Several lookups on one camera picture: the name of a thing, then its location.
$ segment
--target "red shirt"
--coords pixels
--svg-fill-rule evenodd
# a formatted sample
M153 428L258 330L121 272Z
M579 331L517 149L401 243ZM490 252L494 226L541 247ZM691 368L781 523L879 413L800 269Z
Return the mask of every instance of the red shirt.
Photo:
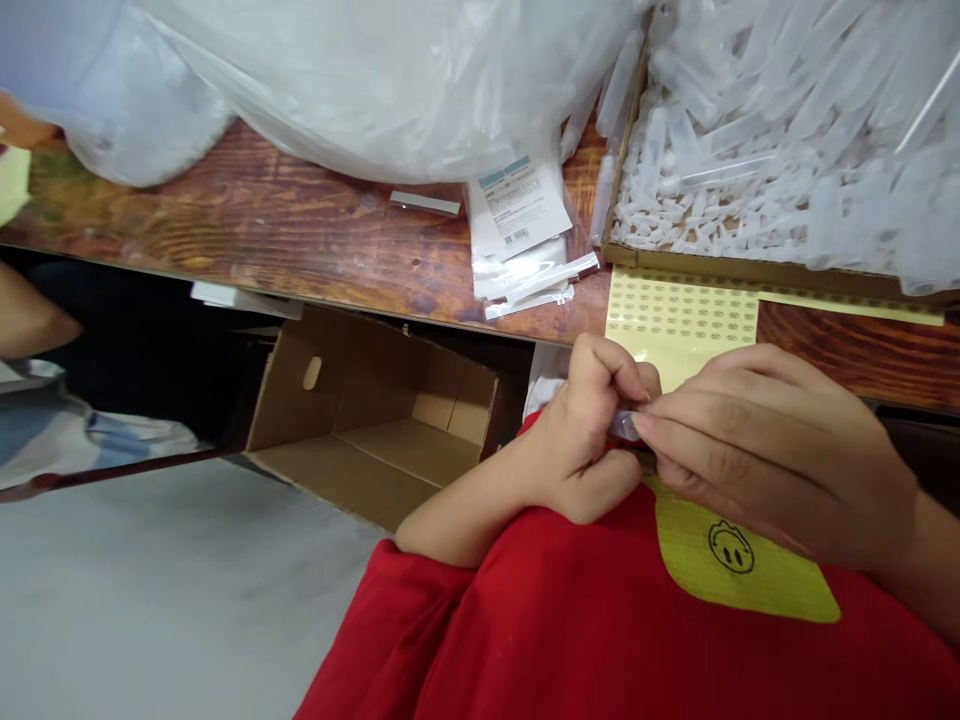
M384 540L296 720L960 718L960 662L868 578L817 624L699 600L641 487L578 527L531 509L478 571Z

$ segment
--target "barcode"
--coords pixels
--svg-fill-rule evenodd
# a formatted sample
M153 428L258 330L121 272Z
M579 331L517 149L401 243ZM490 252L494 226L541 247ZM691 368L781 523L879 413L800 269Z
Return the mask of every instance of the barcode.
M526 240L528 237L530 237L530 231L523 229L517 230L513 235L505 238L505 240L507 241L507 245L513 245L518 240Z

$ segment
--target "yellow sticker sheet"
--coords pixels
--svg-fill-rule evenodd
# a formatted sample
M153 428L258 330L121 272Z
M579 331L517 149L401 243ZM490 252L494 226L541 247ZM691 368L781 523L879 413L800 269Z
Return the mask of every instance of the yellow sticker sheet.
M0 145L0 227L13 220L30 200L30 152Z
M705 602L814 623L840 620L816 563L674 495L658 477L660 552L670 577Z
M606 336L676 390L713 357L757 341L757 291L739 280L616 266Z
M799 307L811 308L813 310L841 312L849 315L882 318L884 320L899 320L900 322L917 323L918 325L943 327L944 323L943 310L927 307L919 303L868 299L854 295L794 290L792 288L773 287L770 285L757 286L756 289L758 291L757 297L764 302L798 305Z

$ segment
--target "smiley face drawing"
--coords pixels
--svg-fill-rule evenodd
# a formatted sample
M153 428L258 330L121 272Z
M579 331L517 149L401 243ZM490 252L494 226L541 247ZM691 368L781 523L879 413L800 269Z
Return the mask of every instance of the smiley face drawing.
M756 562L753 548L740 528L721 520L711 526L708 542L713 556L730 572L746 575L753 571Z

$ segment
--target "box handle hole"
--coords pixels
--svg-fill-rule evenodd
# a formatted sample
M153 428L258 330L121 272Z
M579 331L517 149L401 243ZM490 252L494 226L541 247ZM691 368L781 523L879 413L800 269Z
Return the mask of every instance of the box handle hole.
M317 387L317 378L320 377L320 367L323 365L323 360L314 355L310 358L310 363L307 365L307 371L303 374L303 389L310 391Z

